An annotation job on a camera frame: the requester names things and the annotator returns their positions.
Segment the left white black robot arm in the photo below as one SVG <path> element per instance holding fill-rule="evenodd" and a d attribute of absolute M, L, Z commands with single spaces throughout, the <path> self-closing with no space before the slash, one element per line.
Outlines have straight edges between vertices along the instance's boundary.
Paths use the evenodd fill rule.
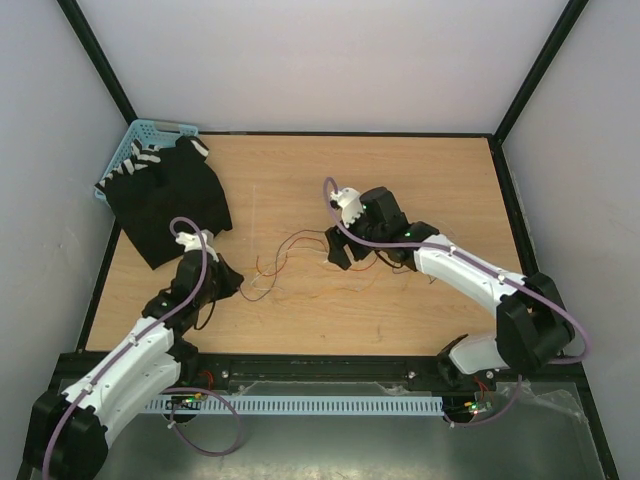
<path fill-rule="evenodd" d="M 220 254 L 185 253 L 170 285 L 108 355 L 62 392 L 35 401 L 24 462 L 51 479 L 95 478 L 118 436 L 154 397 L 196 382 L 198 350 L 184 335 L 204 307 L 233 296 L 243 281 Z"/>

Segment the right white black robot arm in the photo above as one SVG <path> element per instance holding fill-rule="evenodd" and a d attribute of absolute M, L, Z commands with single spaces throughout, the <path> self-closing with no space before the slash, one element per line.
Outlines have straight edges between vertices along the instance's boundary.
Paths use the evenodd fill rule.
<path fill-rule="evenodd" d="M 495 266 L 456 245 L 436 227 L 411 222 L 393 193 L 376 187 L 360 193 L 327 178 L 323 199 L 334 221 L 326 230 L 328 260 L 343 270 L 369 254 L 440 280 L 483 307 L 494 319 L 491 333 L 463 334 L 437 356 L 437 376 L 458 389 L 477 373 L 510 370 L 532 374 L 567 362 L 563 351 L 575 338 L 554 281 Z"/>

